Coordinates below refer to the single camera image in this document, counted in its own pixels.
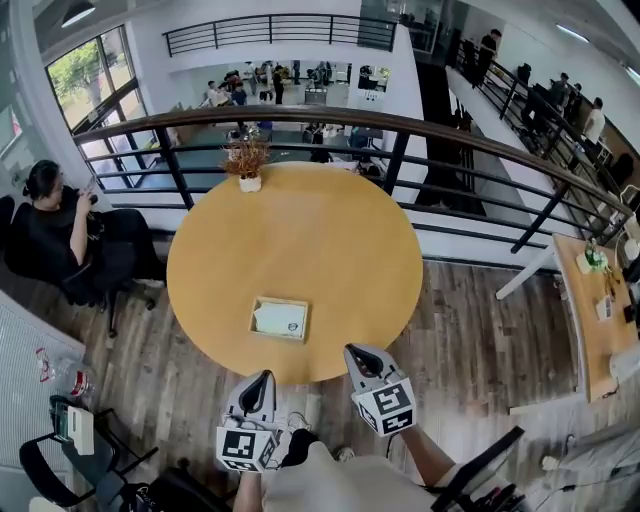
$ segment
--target ceiling light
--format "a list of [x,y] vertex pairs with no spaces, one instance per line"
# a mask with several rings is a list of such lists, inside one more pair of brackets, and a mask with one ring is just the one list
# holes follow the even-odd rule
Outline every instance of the ceiling light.
[[67,10],[67,14],[64,15],[62,27],[68,27],[72,23],[80,21],[95,10],[96,6],[87,0],[74,1]]
[[625,66],[625,69],[627,70],[627,73],[629,73],[629,76],[633,79],[633,81],[640,85],[640,73],[638,73],[635,69],[630,68],[629,66]]
[[580,34],[578,34],[577,32],[574,32],[573,30],[569,30],[567,27],[563,27],[562,25],[558,25],[556,23],[556,27],[558,27],[560,30],[562,30],[564,33],[569,34],[570,36],[575,37],[576,39],[580,39],[580,41],[584,41],[585,43],[588,43],[589,40],[584,37],[581,36]]

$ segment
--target black dress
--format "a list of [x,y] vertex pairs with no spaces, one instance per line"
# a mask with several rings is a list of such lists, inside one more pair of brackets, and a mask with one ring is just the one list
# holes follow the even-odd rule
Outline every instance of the black dress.
[[[38,266],[38,274],[50,276],[49,282],[60,284],[81,268],[70,246],[77,202],[77,190],[64,187],[58,210],[46,212],[23,205],[14,219],[12,228],[21,241],[21,251],[30,265]],[[132,278],[166,279],[151,231],[137,210],[89,213],[87,236],[83,264],[91,261],[86,278],[99,292]]]

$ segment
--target black hair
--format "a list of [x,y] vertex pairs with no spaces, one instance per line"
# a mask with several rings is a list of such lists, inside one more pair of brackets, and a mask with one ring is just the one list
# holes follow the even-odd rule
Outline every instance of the black hair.
[[28,195],[34,201],[41,197],[49,197],[58,174],[60,174],[60,166],[57,163],[51,160],[40,160],[31,168],[22,195]]

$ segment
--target desk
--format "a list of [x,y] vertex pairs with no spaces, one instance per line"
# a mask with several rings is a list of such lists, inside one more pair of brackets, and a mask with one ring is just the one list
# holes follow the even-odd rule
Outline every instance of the desk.
[[[366,179],[322,164],[265,167],[262,190],[227,179],[185,217],[169,251],[171,305],[191,340],[241,375],[278,385],[346,372],[343,348],[381,348],[415,309],[422,256],[400,207]],[[250,333],[257,296],[310,305],[305,344]]]
[[[631,304],[631,298],[620,269],[614,271],[614,276],[620,283],[614,286],[616,300],[613,303],[613,315],[609,320],[603,322],[598,320],[595,305],[606,293],[605,276],[601,272],[592,272],[586,276],[580,272],[576,257],[584,252],[585,247],[586,242],[582,240],[553,235],[552,243],[496,293],[496,298],[503,300],[533,275],[548,258],[554,257],[569,296],[578,343],[579,384],[575,393],[548,402],[513,407],[509,411],[510,414],[532,412],[549,404],[593,402],[615,391],[617,384],[609,373],[609,359],[611,355],[624,352],[638,343],[635,322],[627,323],[624,319],[623,310],[625,306]],[[600,249],[606,253],[609,262],[612,263],[613,251],[602,247]]]

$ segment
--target small white pot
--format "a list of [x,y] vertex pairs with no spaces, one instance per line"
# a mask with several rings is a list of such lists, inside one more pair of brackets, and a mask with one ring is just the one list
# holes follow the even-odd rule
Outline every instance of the small white pot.
[[262,177],[256,178],[238,178],[240,182],[240,190],[243,192],[257,192],[262,188]]
[[578,254],[578,256],[576,256],[576,263],[578,265],[578,268],[580,269],[580,272],[582,272],[582,274],[585,276],[591,273],[591,271],[593,270],[591,265],[589,265],[584,252],[581,252],[580,254]]

